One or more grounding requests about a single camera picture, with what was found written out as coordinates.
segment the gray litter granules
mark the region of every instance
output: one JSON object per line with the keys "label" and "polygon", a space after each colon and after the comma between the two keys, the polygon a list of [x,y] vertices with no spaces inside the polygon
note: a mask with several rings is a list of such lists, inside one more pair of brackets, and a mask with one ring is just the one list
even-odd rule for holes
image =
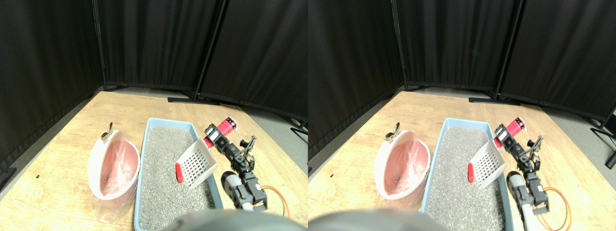
{"label": "gray litter granules", "polygon": [[481,129],[452,126],[445,131],[432,177],[428,214],[449,230],[505,229],[497,180],[481,190],[468,182],[468,163],[488,140]]}
{"label": "gray litter granules", "polygon": [[164,126],[150,128],[141,167],[141,229],[161,230],[178,216],[214,208],[206,181],[191,190],[187,184],[177,182],[176,161],[192,144],[188,130]]}

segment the red cylinder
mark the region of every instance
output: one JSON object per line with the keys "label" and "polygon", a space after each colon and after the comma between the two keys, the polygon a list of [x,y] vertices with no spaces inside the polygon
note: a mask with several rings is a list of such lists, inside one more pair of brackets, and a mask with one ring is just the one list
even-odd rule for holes
{"label": "red cylinder", "polygon": [[[524,122],[524,120],[522,120],[522,118],[518,117],[515,120],[513,120],[507,126],[507,131],[513,137],[513,136],[515,136],[518,132],[520,132],[525,127],[526,127],[526,123]],[[500,140],[498,140],[498,137],[494,138],[494,144],[496,145],[497,148],[500,148],[500,147],[503,146],[503,144],[501,144]]]}
{"label": "red cylinder", "polygon": [[[233,118],[227,117],[227,119],[223,120],[217,128],[222,132],[222,135],[226,136],[231,133],[233,129],[237,128],[237,122],[235,122]],[[208,136],[205,136],[205,138],[203,138],[203,141],[205,142],[205,145],[208,146],[208,148],[214,146],[214,143],[209,139]]]}

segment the wooden table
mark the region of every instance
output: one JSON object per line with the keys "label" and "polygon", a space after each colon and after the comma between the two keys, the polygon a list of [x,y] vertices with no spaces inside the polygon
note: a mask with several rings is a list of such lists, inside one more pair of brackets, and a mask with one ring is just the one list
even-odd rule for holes
{"label": "wooden table", "polygon": [[[555,187],[567,197],[572,207],[571,230],[613,230],[616,192],[545,112],[526,106],[469,103],[464,98],[412,92],[396,95],[308,183],[309,219],[334,211],[381,207],[373,174],[375,156],[383,136],[397,122],[401,130],[416,132],[433,152],[445,118],[486,121],[496,129],[518,116],[528,127],[527,132],[516,136],[518,142],[525,145],[526,140],[535,140],[539,135],[544,138],[538,175],[544,187]],[[505,174],[515,170],[513,157],[504,149],[501,152],[508,164]],[[548,196],[551,212],[545,214],[545,219],[558,228],[564,220],[564,203],[555,193],[549,192]],[[511,195],[509,200],[514,227],[523,230]],[[420,206],[421,202],[411,209],[419,210]]]}
{"label": "wooden table", "polygon": [[[197,131],[204,131],[228,116],[239,124],[239,131],[228,135],[232,142],[239,144],[251,135],[257,137],[253,153],[259,183],[279,189],[289,203],[291,218],[307,225],[307,176],[244,111],[100,92],[49,142],[0,201],[0,230],[134,230],[133,209],[111,224],[97,221],[92,213],[87,162],[94,142],[107,130],[109,122],[113,122],[114,129],[125,132],[141,151],[150,117],[188,121]],[[219,165],[214,177],[222,202],[225,208],[235,209],[220,182],[222,173],[231,171],[230,163],[215,148],[212,151]],[[267,213],[282,214],[278,196],[270,193],[269,202]]]}

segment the gray floor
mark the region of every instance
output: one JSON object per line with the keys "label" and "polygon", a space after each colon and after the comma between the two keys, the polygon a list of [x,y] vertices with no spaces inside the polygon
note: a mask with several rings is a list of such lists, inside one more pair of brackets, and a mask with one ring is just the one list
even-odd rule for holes
{"label": "gray floor", "polygon": [[[487,95],[474,91],[466,91],[460,89],[450,89],[441,87],[430,87],[416,91],[422,94],[446,95],[452,97],[477,97],[489,98]],[[361,116],[356,122],[345,129],[339,136],[334,138],[323,150],[318,152],[315,157],[310,160],[308,166],[313,169],[309,172],[309,180],[315,176],[315,173],[339,150],[344,143],[350,139],[362,127],[368,119],[370,119],[378,110],[383,108],[390,99],[383,100],[374,106],[370,111]],[[556,124],[569,136],[569,138],[580,148],[580,150],[588,157],[599,172],[606,178],[608,183],[616,188],[616,168],[610,170],[604,164],[609,156],[616,150],[616,146],[612,141],[605,136],[596,136],[590,128],[594,126],[587,120],[579,117],[576,114],[549,107],[542,109],[554,120]]]}
{"label": "gray floor", "polygon": [[[178,97],[188,98],[185,95],[160,89],[150,89],[142,87],[127,87],[115,91],[122,94],[132,95],[146,95],[152,97]],[[86,99],[81,102],[77,107],[72,109],[66,116],[64,116],[58,123],[53,125],[47,132],[41,136],[15,163],[11,165],[13,168],[17,168],[17,172],[13,175],[7,187],[0,192],[0,200],[4,198],[4,195],[10,190],[19,177],[23,174],[24,169],[30,166],[30,163],[40,154],[41,150],[51,141],[55,135],[57,135],[64,126],[90,101]],[[287,155],[299,166],[300,169],[308,174],[308,136],[304,134],[296,135],[290,130],[293,127],[289,122],[280,116],[271,113],[269,111],[260,110],[257,108],[242,107],[250,118],[252,118],[263,130],[269,135],[275,142],[284,150]]]}

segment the litter box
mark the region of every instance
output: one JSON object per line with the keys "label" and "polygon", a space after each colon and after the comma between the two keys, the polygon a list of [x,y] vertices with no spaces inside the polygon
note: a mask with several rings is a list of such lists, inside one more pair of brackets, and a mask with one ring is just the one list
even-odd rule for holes
{"label": "litter box", "polygon": [[[443,128],[440,129],[439,141],[436,143],[436,149],[434,150],[434,155],[432,157],[432,164],[430,166],[430,173],[428,174],[428,183],[426,184],[426,191],[424,192],[424,197],[421,202],[421,212],[427,214],[428,213],[428,202],[430,201],[430,189],[432,188],[432,178],[434,176],[434,171],[438,171],[436,169],[436,161],[439,157],[439,147],[440,141],[443,139],[445,135],[445,131],[449,127],[452,126],[462,126],[465,128],[474,128],[484,130],[488,134],[488,138],[490,140],[494,139],[494,135],[492,134],[492,128],[486,122],[480,121],[471,121],[471,120],[461,120],[455,118],[447,118],[443,123]],[[513,230],[513,219],[511,218],[511,206],[509,205],[509,194],[507,193],[507,182],[505,180],[505,175],[501,174],[497,178],[498,187],[500,188],[501,196],[503,197],[503,212],[505,213],[505,230],[512,231]]]}
{"label": "litter box", "polygon": [[[188,130],[188,132],[190,132],[190,135],[192,135],[193,137],[193,142],[197,141],[199,139],[199,136],[197,135],[197,130],[195,129],[195,127],[192,125],[192,123],[189,122],[185,122],[185,121],[176,121],[176,120],[165,120],[165,119],[158,119],[158,118],[150,118],[148,119],[148,123],[145,126],[145,134],[144,134],[144,142],[141,145],[141,163],[143,166],[143,162],[144,162],[144,156],[148,155],[148,153],[145,152],[145,146],[148,144],[148,131],[150,130],[150,128],[154,127],[154,126],[165,126],[168,128],[180,128],[180,129],[185,129]],[[137,181],[137,198],[135,200],[135,230],[136,231],[147,231],[147,230],[143,230],[139,227],[139,204],[141,202],[141,177],[144,175],[143,172],[144,171],[148,171],[148,169],[145,168],[141,168],[141,173],[139,174],[139,180]],[[209,186],[209,191],[212,193],[212,198],[214,199],[214,208],[215,209],[222,209],[222,200],[221,200],[221,195],[218,192],[218,186],[216,186],[216,180],[214,180],[214,175],[209,176],[206,180]]]}

